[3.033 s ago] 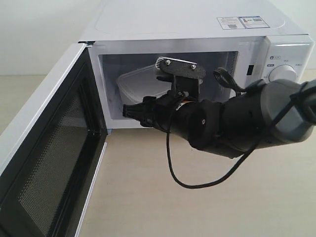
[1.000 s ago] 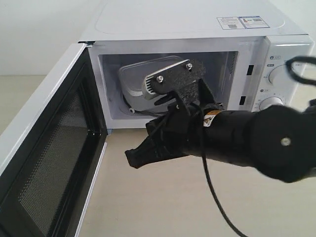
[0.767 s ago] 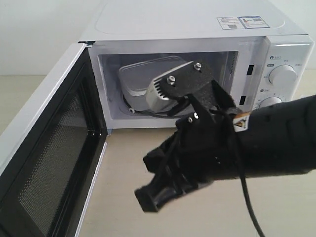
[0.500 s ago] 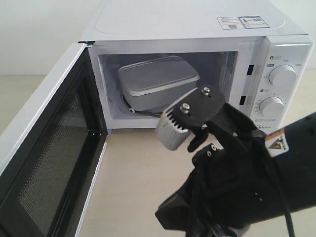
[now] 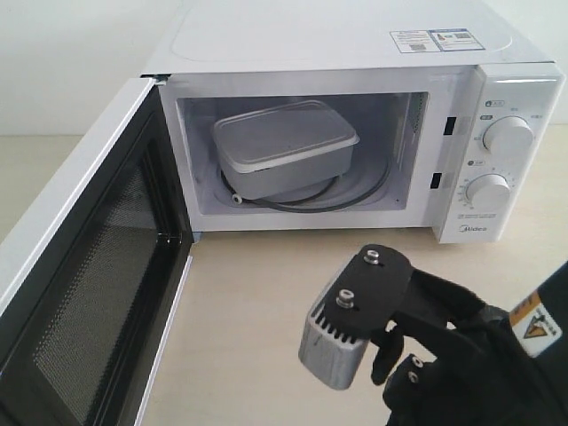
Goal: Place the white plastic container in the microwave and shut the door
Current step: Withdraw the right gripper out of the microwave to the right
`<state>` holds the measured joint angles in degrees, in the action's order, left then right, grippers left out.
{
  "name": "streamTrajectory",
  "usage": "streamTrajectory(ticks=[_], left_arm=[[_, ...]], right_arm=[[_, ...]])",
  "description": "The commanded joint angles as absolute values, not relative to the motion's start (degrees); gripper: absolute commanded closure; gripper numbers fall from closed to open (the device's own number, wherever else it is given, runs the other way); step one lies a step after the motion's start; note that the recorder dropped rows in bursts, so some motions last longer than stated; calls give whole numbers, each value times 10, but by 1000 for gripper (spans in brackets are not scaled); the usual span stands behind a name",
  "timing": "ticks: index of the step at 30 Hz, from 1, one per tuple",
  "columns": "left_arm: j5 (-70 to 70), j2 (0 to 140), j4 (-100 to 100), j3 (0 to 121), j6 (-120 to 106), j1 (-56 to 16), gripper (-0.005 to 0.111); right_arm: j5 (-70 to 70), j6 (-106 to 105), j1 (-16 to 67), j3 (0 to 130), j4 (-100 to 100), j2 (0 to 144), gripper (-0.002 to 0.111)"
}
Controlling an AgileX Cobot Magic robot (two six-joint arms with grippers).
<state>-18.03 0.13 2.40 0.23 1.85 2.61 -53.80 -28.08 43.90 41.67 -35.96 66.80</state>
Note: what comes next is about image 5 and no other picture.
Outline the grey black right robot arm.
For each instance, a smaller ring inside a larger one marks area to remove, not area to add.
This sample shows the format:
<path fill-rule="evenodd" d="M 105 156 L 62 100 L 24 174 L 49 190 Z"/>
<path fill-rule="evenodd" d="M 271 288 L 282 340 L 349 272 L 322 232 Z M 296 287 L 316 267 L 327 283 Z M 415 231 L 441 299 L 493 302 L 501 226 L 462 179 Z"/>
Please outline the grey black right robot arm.
<path fill-rule="evenodd" d="M 389 425 L 565 425 L 567 267 L 512 311 L 417 270 L 414 300 L 438 308 L 395 313 L 372 380 L 383 385 Z"/>

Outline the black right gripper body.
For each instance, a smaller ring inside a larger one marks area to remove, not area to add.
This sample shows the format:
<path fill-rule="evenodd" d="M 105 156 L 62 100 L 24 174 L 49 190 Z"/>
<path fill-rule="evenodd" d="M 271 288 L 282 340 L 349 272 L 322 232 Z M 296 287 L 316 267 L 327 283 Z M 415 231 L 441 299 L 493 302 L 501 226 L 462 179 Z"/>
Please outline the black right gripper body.
<path fill-rule="evenodd" d="M 394 322 L 371 374 L 389 425 L 527 423 L 533 386 L 506 311 L 415 269 Z"/>

